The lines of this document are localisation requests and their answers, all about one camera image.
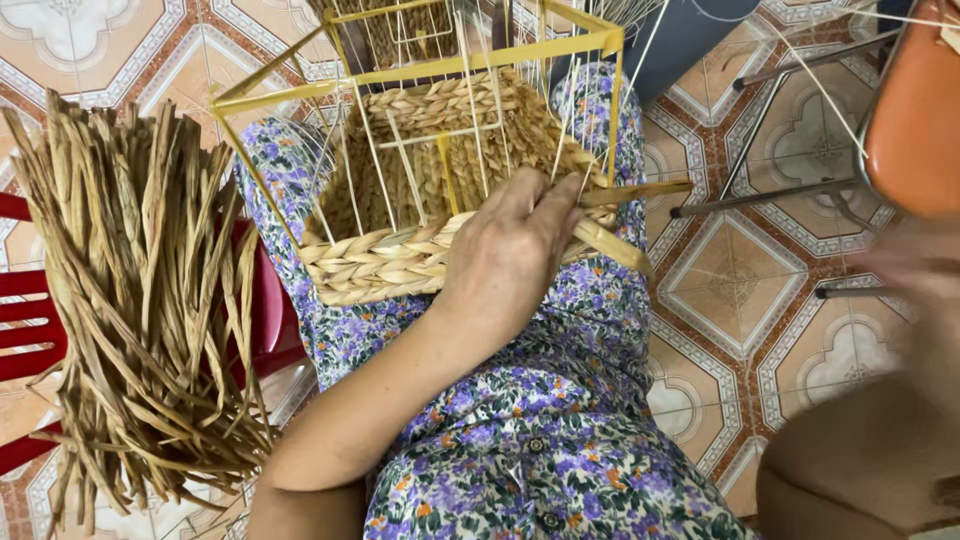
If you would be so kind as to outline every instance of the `braided water hyacinth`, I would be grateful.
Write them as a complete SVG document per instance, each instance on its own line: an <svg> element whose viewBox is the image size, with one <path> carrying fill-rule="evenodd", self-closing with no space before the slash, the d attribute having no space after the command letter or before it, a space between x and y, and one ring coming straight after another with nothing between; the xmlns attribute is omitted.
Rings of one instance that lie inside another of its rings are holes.
<svg viewBox="0 0 960 540"><path fill-rule="evenodd" d="M561 120L510 67L472 75L469 85L451 79L368 94L363 107L366 122L354 107L337 142L346 145L346 156L343 148L334 152L338 162L321 195L323 216L317 212L304 224L300 257L328 305L437 291L453 235L522 165L552 172L556 162L556 179L588 173L587 192L607 185L600 165L575 139L564 136L561 149ZM397 135L409 141L458 130L467 132L448 138L445 164L436 139L405 143L402 153L396 146L378 148L376 160L368 139L372 134L382 145ZM587 209L587 217L610 228L614 212L606 205ZM596 254L573 241L564 262Z"/></svg>

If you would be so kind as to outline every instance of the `dress button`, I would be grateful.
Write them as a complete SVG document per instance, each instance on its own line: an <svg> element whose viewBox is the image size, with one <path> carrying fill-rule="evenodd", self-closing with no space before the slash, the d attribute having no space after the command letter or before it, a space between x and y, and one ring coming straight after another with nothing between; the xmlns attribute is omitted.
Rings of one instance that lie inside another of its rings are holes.
<svg viewBox="0 0 960 540"><path fill-rule="evenodd" d="M539 454L543 452L544 450L546 450L546 447L547 447L546 441L544 441L540 437L530 439L530 442L527 443L527 448L533 454Z"/></svg>
<svg viewBox="0 0 960 540"><path fill-rule="evenodd" d="M560 530L564 526L564 522L553 512L543 514L541 519L543 520L543 526L550 530Z"/></svg>

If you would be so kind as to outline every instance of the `red plastic chair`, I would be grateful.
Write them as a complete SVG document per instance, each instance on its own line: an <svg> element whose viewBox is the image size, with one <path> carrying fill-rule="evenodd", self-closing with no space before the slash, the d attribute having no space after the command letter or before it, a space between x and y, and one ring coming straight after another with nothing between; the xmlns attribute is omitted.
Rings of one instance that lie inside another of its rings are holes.
<svg viewBox="0 0 960 540"><path fill-rule="evenodd" d="M32 221L26 199L7 193L0 193L0 217ZM249 225L250 222L247 221L239 222L233 231L234 238ZM306 352L300 341L297 314L262 242L257 244L254 258L252 320L256 321L257 325L251 329L251 342L253 369L262 378L304 358ZM47 292L47 279L43 270L0 274L0 297ZM0 356L0 381L32 377L66 355L66 332L49 296L43 300L0 305L0 322L38 318L46 318L47 322L0 331L0 349L43 343L53 343L53 347ZM246 385L243 365L240 362L233 365L231 373L241 387ZM60 422L42 430L61 432ZM32 439L29 435L0 446L0 475L56 447L56 443Z"/></svg>

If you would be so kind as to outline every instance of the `dried water hyacinth strip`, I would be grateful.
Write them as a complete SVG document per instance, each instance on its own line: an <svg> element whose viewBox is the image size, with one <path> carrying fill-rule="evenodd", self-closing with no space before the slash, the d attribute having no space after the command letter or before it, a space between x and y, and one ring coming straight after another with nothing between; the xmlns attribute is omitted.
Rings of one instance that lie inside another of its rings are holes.
<svg viewBox="0 0 960 540"><path fill-rule="evenodd" d="M31 382L62 372L63 434L35 434L64 449L54 525L71 481L88 534L98 494L121 515L146 507L148 487L211 506L184 483L235 493L276 438L256 408L250 350L257 234L249 227L231 244L243 203L232 180L221 186L231 151L203 150L199 125L172 103L156 118L130 105L118 120L48 91L47 110L47 133L34 140L3 113L69 339L65 358Z"/></svg>

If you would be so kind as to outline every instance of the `floral dress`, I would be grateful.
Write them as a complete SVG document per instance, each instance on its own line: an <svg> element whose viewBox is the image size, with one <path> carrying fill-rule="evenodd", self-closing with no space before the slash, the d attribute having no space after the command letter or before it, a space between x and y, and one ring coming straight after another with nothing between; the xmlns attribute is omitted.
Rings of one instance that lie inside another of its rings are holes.
<svg viewBox="0 0 960 540"><path fill-rule="evenodd" d="M581 67L554 89L570 129L607 150L612 65ZM643 182L640 110L621 99L617 181ZM295 236L323 166L312 127L277 118L242 134ZM247 208L300 317L321 390L362 364L432 296L327 307L295 247L238 164ZM621 206L618 234L645 248L642 202ZM384 456L365 538L754 538L646 404L646 281L608 258L561 269L527 328L427 405Z"/></svg>

